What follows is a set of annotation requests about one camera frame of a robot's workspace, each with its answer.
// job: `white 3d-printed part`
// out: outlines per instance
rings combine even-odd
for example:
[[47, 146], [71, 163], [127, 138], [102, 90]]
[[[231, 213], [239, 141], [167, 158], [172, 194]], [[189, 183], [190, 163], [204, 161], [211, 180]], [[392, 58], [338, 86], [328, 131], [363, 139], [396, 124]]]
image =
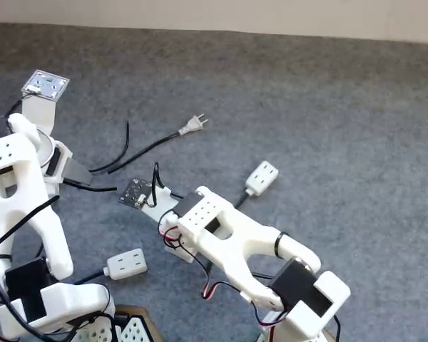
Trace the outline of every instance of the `white 3d-printed part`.
[[151, 342], [143, 322], [138, 317], [133, 317], [122, 331], [122, 342]]

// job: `black cable tie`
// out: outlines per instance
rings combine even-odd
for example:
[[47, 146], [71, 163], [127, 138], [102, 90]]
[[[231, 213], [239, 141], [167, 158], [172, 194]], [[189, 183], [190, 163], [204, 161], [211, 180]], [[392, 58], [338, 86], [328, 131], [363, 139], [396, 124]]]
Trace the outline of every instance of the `black cable tie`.
[[275, 243], [274, 243], [274, 254], [276, 254], [276, 256], [279, 258], [279, 259], [284, 259], [284, 258], [282, 258], [280, 255], [279, 255], [279, 242], [280, 242], [280, 240], [282, 239], [282, 237], [284, 236], [284, 235], [286, 235], [286, 236], [290, 236], [288, 233], [286, 233], [286, 232], [281, 232], [280, 234], [279, 234], [279, 236], [277, 237], [277, 239], [276, 239], [276, 241], [275, 241]]

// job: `white power outlet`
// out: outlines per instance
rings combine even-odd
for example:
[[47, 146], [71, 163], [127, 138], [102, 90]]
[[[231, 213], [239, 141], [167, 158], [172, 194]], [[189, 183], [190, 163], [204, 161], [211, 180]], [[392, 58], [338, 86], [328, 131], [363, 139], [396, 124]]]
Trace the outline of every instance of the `white power outlet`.
[[108, 266], [103, 271], [106, 276], [110, 276], [113, 280], [134, 276], [148, 270], [141, 248], [115, 255], [109, 258], [106, 264]]
[[279, 170], [266, 160], [252, 172], [245, 181], [246, 192], [252, 196], [260, 196], [279, 175]]

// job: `white wall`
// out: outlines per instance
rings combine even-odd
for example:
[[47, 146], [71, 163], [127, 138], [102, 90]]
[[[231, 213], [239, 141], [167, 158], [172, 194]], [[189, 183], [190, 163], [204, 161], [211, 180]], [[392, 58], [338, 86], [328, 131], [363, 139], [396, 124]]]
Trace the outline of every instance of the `white wall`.
[[428, 0], [0, 0], [0, 21], [428, 42]]

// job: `gray carpet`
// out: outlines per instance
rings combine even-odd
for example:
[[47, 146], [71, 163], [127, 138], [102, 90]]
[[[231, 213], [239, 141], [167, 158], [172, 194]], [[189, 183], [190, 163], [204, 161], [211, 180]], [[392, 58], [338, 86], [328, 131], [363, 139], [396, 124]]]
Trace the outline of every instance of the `gray carpet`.
[[[122, 190], [159, 161], [177, 192], [207, 185], [235, 201], [269, 160], [279, 178], [243, 211], [308, 245], [349, 284], [342, 341], [428, 342], [428, 46], [0, 24], [0, 115], [36, 68], [71, 79], [53, 135], [89, 167], [116, 156], [126, 119], [134, 151], [209, 116], [202, 133], [95, 185]], [[117, 193], [61, 194], [72, 279], [142, 246], [147, 274], [106, 281], [116, 303], [147, 307], [168, 341], [254, 341], [252, 308], [230, 289], [203, 301], [202, 271], [164, 252], [154, 223]], [[16, 258], [31, 257], [39, 241], [19, 236]], [[250, 265], [273, 272], [282, 262]]]

